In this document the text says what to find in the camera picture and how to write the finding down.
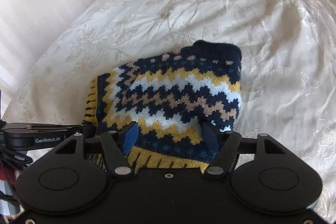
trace black cable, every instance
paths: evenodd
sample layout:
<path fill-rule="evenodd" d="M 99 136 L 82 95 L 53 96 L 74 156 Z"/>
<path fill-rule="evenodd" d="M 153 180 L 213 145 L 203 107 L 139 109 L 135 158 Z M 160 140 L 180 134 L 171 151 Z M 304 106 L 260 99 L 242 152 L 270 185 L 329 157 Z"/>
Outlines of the black cable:
<path fill-rule="evenodd" d="M 9 150 L 2 145 L 0 145 L 0 159 L 5 165 L 14 170 L 23 170 L 28 164 L 33 163 L 31 157 L 17 151 Z"/>
<path fill-rule="evenodd" d="M 7 122 L 0 119 L 0 129 L 2 129 L 6 123 Z"/>
<path fill-rule="evenodd" d="M 6 195 L 0 191 L 0 199 L 9 202 L 10 204 L 19 207 L 20 203 L 11 195 Z"/>
<path fill-rule="evenodd" d="M 16 200 L 16 201 L 18 202 L 18 204 L 21 205 L 21 206 L 23 207 L 22 202 L 21 202 L 21 200 L 20 200 L 20 198 L 19 198 L 19 196 L 18 196 L 18 194 L 17 194 L 17 192 L 16 192 L 16 189 L 15 189 L 14 185 L 11 183 L 11 180 L 9 179 L 8 169 L 5 168 L 5 165 L 4 165 L 4 162 L 3 162 L 2 155 L 0 155 L 0 165 L 1 165 L 1 168 L 2 168 L 2 170 L 3 170 L 3 172 L 4 172 L 4 174 L 6 175 L 6 179 L 7 179 L 8 185 L 9 185 L 9 187 L 10 187 L 10 190 L 11 190 L 11 192 L 12 192 L 13 199 Z"/>

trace wall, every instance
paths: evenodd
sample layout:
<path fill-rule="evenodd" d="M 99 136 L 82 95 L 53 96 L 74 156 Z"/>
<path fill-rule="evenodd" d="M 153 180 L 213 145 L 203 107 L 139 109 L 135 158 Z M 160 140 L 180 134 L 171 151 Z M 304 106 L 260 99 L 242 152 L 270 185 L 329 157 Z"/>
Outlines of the wall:
<path fill-rule="evenodd" d="M 0 0 L 1 114 L 44 51 L 95 0 Z"/>

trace bedding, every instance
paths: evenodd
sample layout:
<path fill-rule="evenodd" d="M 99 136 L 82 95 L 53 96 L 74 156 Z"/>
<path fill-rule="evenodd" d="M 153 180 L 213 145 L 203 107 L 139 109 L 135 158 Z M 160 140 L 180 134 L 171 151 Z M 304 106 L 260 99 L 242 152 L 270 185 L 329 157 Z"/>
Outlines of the bedding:
<path fill-rule="evenodd" d="M 315 210 L 333 222 L 335 8 L 336 0 L 97 0 L 39 59 L 3 119 L 80 123 L 96 75 L 200 39 L 232 43 L 242 51 L 234 130 L 270 134 L 312 166 L 324 183 Z"/>

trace fair isle sweater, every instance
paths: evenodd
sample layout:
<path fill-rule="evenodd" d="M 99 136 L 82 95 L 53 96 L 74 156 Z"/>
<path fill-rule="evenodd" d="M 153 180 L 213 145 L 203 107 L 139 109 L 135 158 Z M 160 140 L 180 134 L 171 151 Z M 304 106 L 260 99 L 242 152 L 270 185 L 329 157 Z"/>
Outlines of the fair isle sweater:
<path fill-rule="evenodd" d="M 97 134 L 136 121 L 140 134 L 127 159 L 141 167 L 205 170 L 215 155 L 201 123 L 232 130 L 241 105 L 241 51 L 197 41 L 178 52 L 139 59 L 93 80 L 84 122 Z M 102 165 L 100 155 L 90 156 Z"/>

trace white bedspread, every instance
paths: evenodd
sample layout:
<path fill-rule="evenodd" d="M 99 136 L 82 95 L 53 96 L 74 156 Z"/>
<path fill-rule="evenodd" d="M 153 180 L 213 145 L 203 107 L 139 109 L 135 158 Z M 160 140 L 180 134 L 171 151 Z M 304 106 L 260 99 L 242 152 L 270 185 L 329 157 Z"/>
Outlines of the white bedspread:
<path fill-rule="evenodd" d="M 333 222 L 335 5 L 336 0 L 97 0 L 40 58 L 4 119 L 80 123 L 95 75 L 198 39 L 233 43 L 243 53 L 244 102 L 235 130 L 249 137 L 268 133 L 317 170 L 324 187 L 316 211 Z"/>

